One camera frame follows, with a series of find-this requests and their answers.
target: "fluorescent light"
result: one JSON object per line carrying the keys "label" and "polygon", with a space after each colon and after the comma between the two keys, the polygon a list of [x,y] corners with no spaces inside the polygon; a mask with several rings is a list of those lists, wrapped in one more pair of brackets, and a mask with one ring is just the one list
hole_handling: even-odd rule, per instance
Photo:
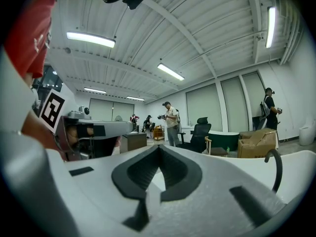
{"label": "fluorescent light", "polygon": [[276,26],[276,8],[270,7],[268,9],[268,35],[267,35],[266,48],[270,48],[272,45],[273,35],[275,32],[275,26]]}
{"label": "fluorescent light", "polygon": [[67,32],[67,38],[70,40],[81,40],[81,41],[96,43],[99,45],[105,45],[112,48],[115,45],[115,40],[99,37],[96,35],[90,35],[90,34]]}
{"label": "fluorescent light", "polygon": [[103,93],[105,94],[106,91],[103,91],[103,90],[98,90],[98,89],[90,89],[90,88],[84,88],[85,90],[88,90],[88,91],[93,91],[93,92],[99,92],[99,93]]}
{"label": "fluorescent light", "polygon": [[128,99],[132,99],[132,100],[139,100],[139,101],[144,101],[145,99],[143,98],[138,98],[138,97],[127,97]]}
{"label": "fluorescent light", "polygon": [[158,68],[161,69],[162,71],[165,71],[166,73],[168,73],[169,75],[176,77],[177,79],[179,79],[180,81],[183,81],[184,78],[180,75],[178,75],[176,72],[173,72],[171,69],[169,69],[168,67],[166,67],[164,64],[160,63],[158,65]]}

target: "desk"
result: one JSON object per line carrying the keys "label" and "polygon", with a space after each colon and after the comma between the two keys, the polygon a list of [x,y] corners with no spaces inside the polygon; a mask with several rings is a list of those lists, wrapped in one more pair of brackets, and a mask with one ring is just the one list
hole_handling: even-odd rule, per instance
{"label": "desk", "polygon": [[128,133],[122,136],[119,152],[125,153],[147,146],[146,133]]}

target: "black shirt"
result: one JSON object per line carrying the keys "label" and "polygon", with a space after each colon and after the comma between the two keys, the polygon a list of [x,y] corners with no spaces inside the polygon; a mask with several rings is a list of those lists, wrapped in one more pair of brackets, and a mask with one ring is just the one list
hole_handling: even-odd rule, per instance
{"label": "black shirt", "polygon": [[[268,96],[265,102],[266,102],[269,109],[271,109],[271,107],[275,107],[275,103],[274,103],[272,97]],[[269,116],[267,116],[267,119],[268,120],[269,119],[277,119],[277,114],[271,110]]]}

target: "backpack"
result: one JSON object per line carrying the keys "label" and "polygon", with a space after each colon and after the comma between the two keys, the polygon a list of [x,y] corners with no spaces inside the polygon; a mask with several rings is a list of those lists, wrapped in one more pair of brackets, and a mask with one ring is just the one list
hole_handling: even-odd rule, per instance
{"label": "backpack", "polygon": [[263,118],[266,118],[267,116],[269,116],[270,114],[270,108],[268,108],[267,104],[266,104],[266,100],[269,96],[266,96],[265,99],[263,100],[263,102],[261,102],[260,104],[260,108],[261,108],[261,116]]}

